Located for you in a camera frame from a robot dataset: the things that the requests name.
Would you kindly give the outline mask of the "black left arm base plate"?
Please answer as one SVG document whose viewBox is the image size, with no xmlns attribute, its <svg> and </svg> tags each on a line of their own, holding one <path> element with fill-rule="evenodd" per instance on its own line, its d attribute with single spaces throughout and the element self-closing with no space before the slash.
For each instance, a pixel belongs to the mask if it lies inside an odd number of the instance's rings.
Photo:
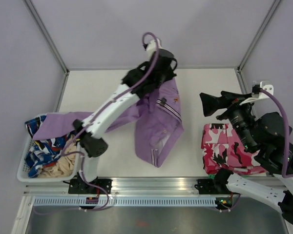
<svg viewBox="0 0 293 234">
<path fill-rule="evenodd" d="M 111 193 L 112 179 L 99 178 L 92 181 L 92 183 L 104 189 L 108 194 Z M 90 186 L 86 184 L 80 178 L 71 179 L 69 183 L 69 187 L 68 187 L 68 193 L 72 195 L 86 195 L 86 194 L 104 195 L 105 194 L 100 188 Z"/>
</svg>

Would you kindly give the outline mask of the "purple trousers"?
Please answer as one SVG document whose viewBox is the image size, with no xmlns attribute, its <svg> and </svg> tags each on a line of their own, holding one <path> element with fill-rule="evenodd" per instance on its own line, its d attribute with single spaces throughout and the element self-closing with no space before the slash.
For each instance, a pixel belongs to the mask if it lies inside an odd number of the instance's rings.
<svg viewBox="0 0 293 234">
<path fill-rule="evenodd" d="M 91 114 L 77 112 L 72 127 L 75 120 L 83 120 Z M 130 122 L 135 122 L 136 156 L 159 168 L 184 131 L 175 79 L 164 82 L 158 89 L 146 94 L 144 98 L 127 108 L 105 133 Z"/>
</svg>

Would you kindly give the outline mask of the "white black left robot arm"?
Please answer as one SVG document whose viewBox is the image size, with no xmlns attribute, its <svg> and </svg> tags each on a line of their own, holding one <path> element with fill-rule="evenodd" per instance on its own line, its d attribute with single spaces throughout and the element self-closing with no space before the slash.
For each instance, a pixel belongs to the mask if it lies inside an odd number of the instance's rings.
<svg viewBox="0 0 293 234">
<path fill-rule="evenodd" d="M 157 49 L 148 61 L 127 72 L 114 94 L 100 109 L 83 120 L 73 122 L 81 147 L 79 174 L 82 179 L 79 187 L 85 193 L 90 194 L 97 187 L 98 158 L 108 148 L 103 134 L 127 108 L 175 77 L 175 68 L 171 63 L 176 61 L 170 51 Z"/>
</svg>

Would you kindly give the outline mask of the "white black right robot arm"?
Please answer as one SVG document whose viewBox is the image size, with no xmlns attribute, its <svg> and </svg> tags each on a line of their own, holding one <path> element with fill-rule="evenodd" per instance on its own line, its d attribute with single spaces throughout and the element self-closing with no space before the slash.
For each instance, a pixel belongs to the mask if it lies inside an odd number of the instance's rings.
<svg viewBox="0 0 293 234">
<path fill-rule="evenodd" d="M 203 168 L 214 175 L 214 190 L 264 203 L 293 225 L 292 128 L 282 105 L 256 119 L 251 94 L 201 93 L 200 99 L 207 117 L 223 110 L 219 123 L 204 126 L 201 143 Z"/>
</svg>

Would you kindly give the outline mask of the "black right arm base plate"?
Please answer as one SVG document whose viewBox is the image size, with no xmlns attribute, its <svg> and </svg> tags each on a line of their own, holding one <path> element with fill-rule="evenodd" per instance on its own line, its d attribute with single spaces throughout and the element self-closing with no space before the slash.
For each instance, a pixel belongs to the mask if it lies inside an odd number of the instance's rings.
<svg viewBox="0 0 293 234">
<path fill-rule="evenodd" d="M 226 180 L 220 181 L 210 178 L 197 179 L 194 188 L 200 195 L 238 195 L 239 193 L 231 192 L 227 188 Z"/>
</svg>

